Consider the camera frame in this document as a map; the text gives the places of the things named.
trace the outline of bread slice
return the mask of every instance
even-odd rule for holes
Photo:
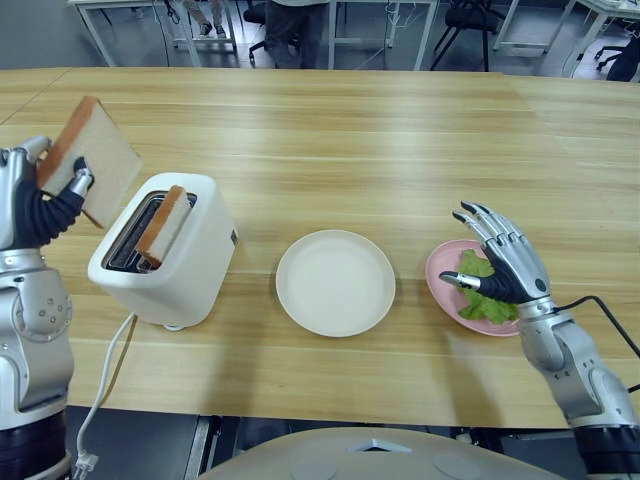
[[[142,159],[95,97],[82,99],[38,165],[38,186],[51,195],[60,193],[81,156],[95,177],[82,210],[96,225],[107,227],[142,168]]]
[[[182,224],[191,211],[191,204],[184,188],[172,186],[158,207],[135,247],[154,267],[164,261]]]

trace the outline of gray floor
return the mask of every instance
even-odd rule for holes
[[[73,7],[63,0],[3,0],[10,2],[4,5],[0,16],[0,42],[11,45],[0,51],[0,69],[31,68],[53,66],[101,66],[102,57],[92,43],[82,19]],[[168,22],[166,10],[157,2],[156,12],[162,22],[162,30],[156,20],[154,11],[144,9],[144,17],[137,19],[130,9],[110,9],[106,13],[112,25],[99,12],[93,12],[101,36],[118,65],[122,66],[166,66],[167,55],[171,66],[189,66],[189,56],[184,47],[175,49],[173,36],[179,36],[175,25]],[[511,31],[510,39],[517,41],[544,41],[553,31],[561,14],[564,2],[546,0],[547,7],[519,7]],[[241,11],[246,9],[246,2],[240,0]],[[433,49],[436,41],[444,31],[443,16],[447,4],[438,9],[434,28],[431,32],[428,51]],[[506,12],[506,5],[498,6],[498,10]],[[202,9],[210,16],[207,5]],[[262,40],[264,29],[259,25],[240,22],[236,4],[230,3],[233,25],[238,41],[238,52],[227,45],[200,47],[200,59],[205,67],[244,67],[250,68],[248,48]],[[405,4],[402,6],[396,42],[393,48],[384,50],[367,62],[373,53],[383,44],[386,14],[385,5],[350,4],[339,11],[338,34],[342,36],[360,36],[378,39],[371,48],[338,47],[336,51],[336,68],[338,69],[388,69],[410,70],[413,68],[418,50],[418,43],[426,16],[426,7]],[[491,70],[511,75],[560,76],[570,50],[579,35],[585,30],[586,10],[576,8],[560,33],[551,51],[542,55],[539,50],[501,49],[491,52]],[[620,35],[613,27],[613,35]],[[163,44],[164,31],[167,42],[165,54]],[[318,68],[326,68],[328,48],[327,32],[324,36],[324,48],[321,49]],[[477,71],[482,69],[482,51],[480,33],[463,32],[451,47],[439,70]],[[427,70],[430,65],[422,66]],[[269,55],[263,50],[256,52],[258,68],[272,68]]]
[[[83,22],[74,8],[63,0],[0,0],[0,69],[56,66],[102,66],[103,60],[88,36]],[[517,41],[544,41],[552,32],[564,2],[540,0],[523,2],[510,32]],[[263,28],[241,23],[231,3],[233,24],[238,40],[238,52],[230,47],[206,47],[200,58],[206,67],[251,68],[248,58],[250,45],[261,40]],[[241,10],[246,8],[240,2]],[[429,49],[444,30],[443,15],[446,5],[438,11]],[[506,11],[506,6],[498,9]],[[151,8],[144,9],[144,17],[137,19],[129,9],[109,10],[107,15],[113,25],[99,13],[94,18],[110,52],[123,66],[166,66],[166,55],[171,66],[188,66],[189,57],[183,48],[174,49],[171,35],[175,27],[167,22],[164,7],[157,11],[166,35],[167,53],[163,46],[162,31]],[[426,8],[404,5],[396,43],[386,49],[384,55],[367,59],[382,46],[385,32],[384,5],[349,5],[339,12],[338,33],[344,36],[365,36],[379,39],[379,45],[370,49],[340,47],[336,53],[339,69],[389,69],[413,68],[422,21]],[[559,76],[567,56],[579,35],[584,33],[585,10],[576,9],[562,30],[553,49],[547,55],[539,51],[492,52],[491,69],[514,75]],[[611,35],[619,36],[615,28]],[[327,65],[328,53],[323,48],[319,68]],[[257,68],[272,68],[273,63],[264,50],[256,52]],[[480,34],[464,32],[454,43],[439,66],[440,70],[477,71],[482,68]],[[75,434],[87,409],[70,407],[68,410],[69,448],[75,449]],[[183,415],[151,414],[100,410],[87,434],[87,446],[101,456],[100,463],[91,474],[92,479],[154,478],[157,480],[182,480],[187,458],[191,451],[197,418]],[[330,422],[265,421],[245,419],[240,422],[231,439],[232,449],[244,450],[274,436],[321,426],[336,426]],[[413,427],[427,430],[426,427]],[[448,435],[449,429],[431,427],[432,431]],[[532,464],[556,472],[566,478],[584,478],[585,471],[572,438],[524,441],[506,438],[502,441],[505,453]]]

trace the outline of green lettuce leaf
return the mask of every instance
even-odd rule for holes
[[[475,277],[488,277],[493,274],[493,267],[489,260],[480,258],[473,250],[462,252],[462,261],[458,266],[458,271],[465,275]],[[478,292],[466,288],[459,288],[467,297],[469,305],[458,313],[467,320],[482,320],[488,318],[495,325],[502,325],[506,321],[518,318],[518,309],[515,305],[499,302],[491,298],[484,297]]]

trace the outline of white table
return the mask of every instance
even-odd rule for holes
[[[553,32],[553,35],[551,36],[551,44],[553,44],[556,37],[558,36],[562,25],[569,17],[569,14],[571,13],[571,10],[573,10],[576,2],[579,2],[585,7],[596,12],[597,17],[591,24],[591,28],[589,28],[589,31],[584,37],[582,37],[580,43],[571,52],[571,56],[562,69],[563,77],[570,77],[571,75],[573,75],[573,72],[584,56],[584,52],[596,39],[598,33],[600,33],[600,30],[602,29],[602,26],[607,21],[607,19],[628,18],[631,20],[640,20],[640,5],[634,5],[628,1],[618,2],[618,4],[615,5],[612,4],[612,2],[603,0],[570,0],[564,9],[564,12],[562,12],[562,17],[560,17],[560,22],[556,27],[555,32]]]
[[[340,0],[344,3],[381,3],[387,5],[388,0]],[[438,9],[439,0],[397,0],[394,1],[393,9],[393,24],[391,26],[391,35],[389,39],[385,39],[385,46],[392,47],[395,39],[396,30],[398,28],[397,22],[399,19],[399,10],[401,3],[416,3],[421,5],[428,5],[429,10],[424,21],[424,28],[422,29],[422,37],[420,39],[420,46],[418,48],[418,55],[416,56],[416,63],[413,66],[414,70],[420,70],[424,59],[425,49],[427,47],[427,40],[429,39],[429,32],[433,25],[433,19],[435,18],[436,10]],[[332,70],[335,64],[336,45],[362,45],[369,43],[371,40],[357,38],[357,37],[336,37],[336,15],[338,8],[338,0],[331,0],[329,3],[329,69]]]
[[[200,57],[198,57],[198,51],[196,49],[196,41],[203,42],[208,41],[211,43],[231,43],[233,44],[234,51],[237,49],[235,35],[233,32],[233,22],[231,21],[231,15],[229,12],[229,5],[226,0],[224,1],[225,5],[225,14],[227,17],[227,23],[229,26],[230,39],[219,40],[219,39],[194,39],[193,31],[191,30],[191,26],[187,23],[186,19],[188,18],[187,10],[183,5],[182,0],[179,1],[171,1],[172,6],[176,9],[180,16],[180,27],[184,33],[184,38],[175,39],[174,42],[185,42],[187,45],[187,49],[189,50],[189,57],[191,58],[191,63],[194,67],[201,67]],[[117,63],[109,53],[109,50],[105,46],[100,34],[98,33],[98,29],[96,28],[93,19],[91,18],[90,10],[101,10],[101,9],[109,9],[109,8],[132,8],[132,7],[152,7],[155,6],[158,14],[164,11],[165,5],[162,0],[67,0],[69,5],[73,5],[78,10],[78,13],[84,20],[87,25],[87,29],[89,30],[89,34],[93,41],[98,47],[102,58],[110,67],[116,67]]]
[[[502,23],[502,27],[500,28],[500,32],[498,33],[498,37],[496,38],[496,42],[493,46],[494,50],[498,50],[501,47],[517,47],[517,48],[536,48],[542,49],[544,53],[547,53],[553,43],[555,42],[560,30],[564,26],[567,18],[571,14],[573,7],[576,3],[580,3],[585,7],[596,12],[597,17],[594,20],[591,28],[587,32],[587,34],[582,38],[580,43],[574,48],[569,60],[566,62],[562,74],[563,76],[571,76],[580,63],[582,56],[584,55],[585,50],[593,41],[596,36],[600,32],[600,29],[607,21],[608,18],[629,18],[629,19],[640,19],[640,6],[634,5],[633,3],[624,0],[622,2],[611,2],[607,0],[570,0],[569,3],[564,8],[562,15],[560,17],[560,21],[556,26],[555,31],[551,35],[551,38],[547,43],[520,43],[520,42],[512,42],[512,41],[503,41],[507,31],[509,30],[509,26],[511,25],[511,20],[513,19],[513,15],[515,14],[516,8],[520,0],[512,0],[511,5],[509,6],[509,11],[507,12],[507,16]]]

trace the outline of robotic arm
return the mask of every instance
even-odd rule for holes
[[[640,473],[640,423],[620,379],[598,355],[591,337],[551,300],[551,284],[527,237],[508,218],[462,202],[454,212],[478,237],[495,273],[440,278],[484,296],[518,304],[520,338],[529,362],[544,376],[591,475]]]
[[[46,199],[36,184],[51,145],[34,137],[0,150],[0,478],[58,479],[65,450],[71,300],[40,248],[74,223],[93,175],[80,158],[75,177]]]

